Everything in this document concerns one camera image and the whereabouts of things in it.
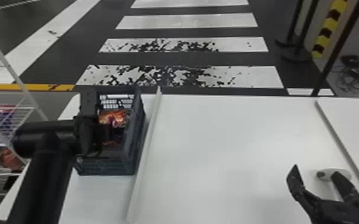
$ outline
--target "floor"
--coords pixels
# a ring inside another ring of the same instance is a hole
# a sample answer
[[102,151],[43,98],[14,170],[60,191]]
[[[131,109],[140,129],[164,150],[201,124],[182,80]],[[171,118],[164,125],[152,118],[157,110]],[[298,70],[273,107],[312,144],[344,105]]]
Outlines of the floor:
[[39,0],[0,9],[0,47],[25,83],[309,95],[315,64],[288,63],[274,44],[295,2]]

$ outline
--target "yellow and black striped post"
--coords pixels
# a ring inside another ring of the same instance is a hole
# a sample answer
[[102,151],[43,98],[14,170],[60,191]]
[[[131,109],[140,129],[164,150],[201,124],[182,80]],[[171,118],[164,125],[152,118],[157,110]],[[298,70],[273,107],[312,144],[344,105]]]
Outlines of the yellow and black striped post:
[[312,56],[314,58],[321,58],[323,56],[324,50],[329,45],[332,34],[337,29],[339,19],[347,5],[348,0],[334,0],[313,47]]

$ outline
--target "black stand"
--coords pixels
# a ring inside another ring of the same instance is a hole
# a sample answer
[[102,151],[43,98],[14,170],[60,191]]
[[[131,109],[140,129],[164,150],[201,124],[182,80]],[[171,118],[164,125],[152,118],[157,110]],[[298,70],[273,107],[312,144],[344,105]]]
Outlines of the black stand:
[[293,34],[295,33],[296,23],[298,22],[299,15],[301,13],[302,5],[304,4],[304,0],[298,0],[298,4],[296,5],[295,12],[293,13],[291,26],[289,27],[287,36],[281,36],[276,39],[276,44],[282,48],[287,48],[290,46],[295,46],[293,42]]
[[318,0],[312,0],[298,43],[296,44],[295,49],[289,48],[284,51],[282,56],[285,60],[293,63],[305,63],[312,59],[310,52],[307,52],[304,49],[304,42],[306,35],[308,34],[310,24],[312,23],[314,13],[316,12],[317,5]]
[[327,76],[329,75],[335,61],[338,58],[339,53],[341,52],[343,46],[345,45],[346,40],[348,39],[349,34],[351,34],[352,29],[354,28],[356,21],[359,19],[359,1],[355,6],[355,9],[353,10],[348,22],[345,25],[344,30],[342,31],[342,34],[340,38],[337,41],[337,44],[334,47],[333,52],[331,53],[331,56],[329,60],[327,61],[326,65],[324,66],[323,72],[321,73],[321,76],[319,78],[319,81],[316,85],[316,87],[313,89],[312,97],[316,97],[318,92],[320,91],[321,86],[326,81]]

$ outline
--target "white stripe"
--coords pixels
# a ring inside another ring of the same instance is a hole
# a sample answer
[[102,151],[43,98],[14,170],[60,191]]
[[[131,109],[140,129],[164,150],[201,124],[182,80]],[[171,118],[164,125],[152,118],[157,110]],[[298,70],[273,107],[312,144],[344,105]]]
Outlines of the white stripe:
[[28,1],[23,1],[23,2],[17,2],[17,3],[9,4],[9,5],[3,5],[3,6],[0,6],[0,10],[2,10],[2,9],[4,9],[4,8],[14,7],[14,6],[23,5],[23,4],[31,3],[31,2],[37,2],[37,1],[40,1],[40,0],[28,0]]
[[99,52],[268,52],[264,38],[108,39]]
[[131,8],[220,7],[248,4],[247,0],[136,0]]
[[[309,89],[309,88],[290,88],[290,89],[287,89],[288,91],[288,94],[289,95],[299,95],[299,96],[310,96],[313,92],[313,89]],[[328,96],[328,97],[331,97],[331,96],[334,96],[334,93],[331,89],[321,89],[319,92],[318,92],[318,95],[319,96]]]
[[194,82],[201,87],[238,87],[238,88],[283,88],[283,84],[274,66],[206,66],[203,69],[186,66],[159,66],[148,71],[145,68],[131,66],[88,66],[77,85],[127,85],[130,80],[147,86],[155,85],[157,79],[166,78],[167,86],[189,85],[190,73],[201,71]]
[[185,29],[213,27],[257,27],[252,13],[205,15],[127,15],[117,29]]
[[[77,0],[10,51],[5,57],[16,73],[21,75],[58,40],[58,37],[65,34],[99,1]],[[0,71],[0,83],[12,83],[13,81],[14,79],[7,69]]]

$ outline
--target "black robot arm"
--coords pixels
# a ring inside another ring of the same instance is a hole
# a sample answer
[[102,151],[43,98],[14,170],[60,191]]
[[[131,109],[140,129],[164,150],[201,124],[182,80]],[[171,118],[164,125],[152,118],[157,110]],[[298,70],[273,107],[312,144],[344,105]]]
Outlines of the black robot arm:
[[287,176],[289,191],[302,206],[313,224],[359,224],[359,193],[339,172],[331,176],[343,201],[322,200],[306,190],[297,165]]

